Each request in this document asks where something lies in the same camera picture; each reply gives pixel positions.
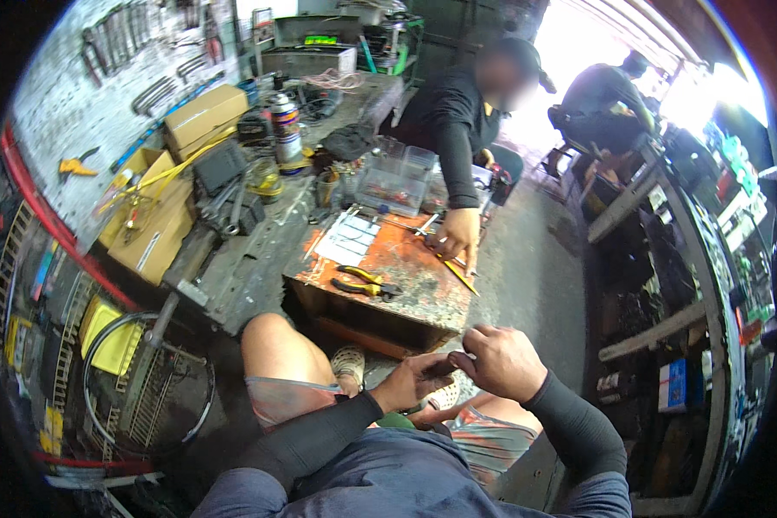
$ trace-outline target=yellow-handled pliers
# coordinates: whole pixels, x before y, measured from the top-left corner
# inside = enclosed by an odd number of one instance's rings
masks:
[[[393,284],[383,284],[383,277],[371,272],[366,272],[362,268],[356,266],[337,266],[338,272],[345,272],[346,274],[356,275],[362,280],[367,281],[368,284],[352,284],[345,283],[338,278],[332,278],[332,285],[337,289],[340,289],[348,294],[362,294],[369,297],[381,297],[385,302],[391,302],[391,300],[400,295],[403,290],[400,286]]]

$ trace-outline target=yellow pencil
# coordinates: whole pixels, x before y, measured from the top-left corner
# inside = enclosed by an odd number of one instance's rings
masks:
[[[443,257],[443,254],[437,254],[437,257]],[[452,271],[453,274],[457,275],[458,279],[460,279],[462,281],[462,283],[464,283],[466,285],[467,288],[472,290],[472,293],[474,293],[475,295],[480,297],[480,294],[478,293],[478,290],[476,290],[474,286],[469,284],[469,281],[466,280],[466,277],[461,275],[461,272],[457,271],[457,268],[455,268],[449,261],[443,261],[443,264],[445,264],[446,267],[449,268]]]

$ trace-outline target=man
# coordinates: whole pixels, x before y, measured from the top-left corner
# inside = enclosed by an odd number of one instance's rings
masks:
[[[642,134],[652,133],[653,116],[632,83],[648,66],[640,52],[631,51],[620,66],[601,63],[581,72],[561,102],[562,115],[569,118],[559,128],[565,138],[587,149],[595,143],[599,151],[609,149],[611,155],[619,156],[630,151]],[[633,115],[617,113],[619,102]]]
[[[473,161],[497,162],[514,185],[524,169],[516,153],[492,145],[500,119],[546,78],[538,51],[528,41],[505,38],[482,49],[473,66],[458,66],[429,79],[403,111],[395,128],[390,118],[381,132],[440,155],[449,192],[449,212],[440,226],[438,252],[443,259],[466,250],[466,274],[475,270],[479,202],[472,180]]]
[[[463,347],[474,359],[457,351],[407,358],[356,394],[355,369],[335,376],[322,351],[284,318],[258,316],[245,329],[242,353],[253,411],[273,429],[238,452],[236,468],[218,478],[193,516],[546,516],[482,488],[543,424],[578,484],[564,511],[629,517],[627,458],[604,414],[542,365],[522,332],[476,326]],[[434,423],[434,431],[373,427],[448,386],[456,368],[486,393],[456,410],[425,409],[428,419],[410,416]]]

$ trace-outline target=sandal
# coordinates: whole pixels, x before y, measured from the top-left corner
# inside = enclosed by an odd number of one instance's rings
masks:
[[[365,371],[365,355],[360,347],[341,347],[332,358],[332,373],[334,376],[347,374],[354,378],[357,385],[363,386],[363,372]]]
[[[439,388],[426,397],[435,410],[451,409],[457,404],[457,399],[461,395],[461,388],[457,381],[451,385]]]

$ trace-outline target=hand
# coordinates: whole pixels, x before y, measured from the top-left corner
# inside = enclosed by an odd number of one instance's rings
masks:
[[[470,277],[475,274],[479,233],[478,209],[452,209],[445,213],[445,220],[434,236],[435,253],[443,254],[442,259],[448,261],[466,250],[466,277]]]
[[[525,403],[547,378],[533,344],[512,327],[479,324],[463,336],[463,352],[449,353],[449,361],[466,372],[479,388],[506,399]]]
[[[403,360],[382,383],[370,391],[383,413],[410,409],[437,389],[454,383],[456,367],[446,354],[427,354]]]
[[[483,159],[485,160],[484,168],[485,169],[492,169],[492,165],[495,164],[495,155],[492,154],[492,151],[483,148],[479,153]]]

